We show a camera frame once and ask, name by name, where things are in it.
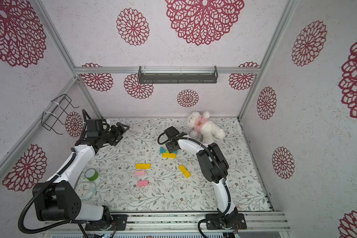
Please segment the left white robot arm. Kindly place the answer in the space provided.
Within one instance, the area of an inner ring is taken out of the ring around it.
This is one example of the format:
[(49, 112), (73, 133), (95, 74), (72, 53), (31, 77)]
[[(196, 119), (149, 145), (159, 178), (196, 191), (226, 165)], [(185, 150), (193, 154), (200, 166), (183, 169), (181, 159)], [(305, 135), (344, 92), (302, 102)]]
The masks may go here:
[(86, 164), (105, 145), (116, 146), (129, 126), (109, 125), (106, 120), (88, 120), (71, 154), (59, 170), (33, 189), (30, 205), (34, 205), (37, 219), (66, 223), (88, 222), (99, 230), (108, 229), (113, 221), (105, 205), (85, 204), (74, 190)]

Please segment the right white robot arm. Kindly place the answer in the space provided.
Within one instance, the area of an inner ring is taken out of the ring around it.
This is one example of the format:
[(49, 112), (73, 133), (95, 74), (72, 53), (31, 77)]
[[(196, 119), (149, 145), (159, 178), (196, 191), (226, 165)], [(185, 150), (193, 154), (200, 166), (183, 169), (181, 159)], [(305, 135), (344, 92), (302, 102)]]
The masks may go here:
[(175, 136), (164, 142), (157, 140), (159, 145), (165, 145), (169, 152), (184, 150), (197, 157), (203, 176), (213, 186), (218, 204), (218, 214), (204, 218), (198, 222), (198, 228), (203, 223), (219, 224), (221, 228), (230, 229), (235, 224), (239, 212), (232, 201), (228, 187), (229, 165), (216, 143), (203, 144), (189, 136)]

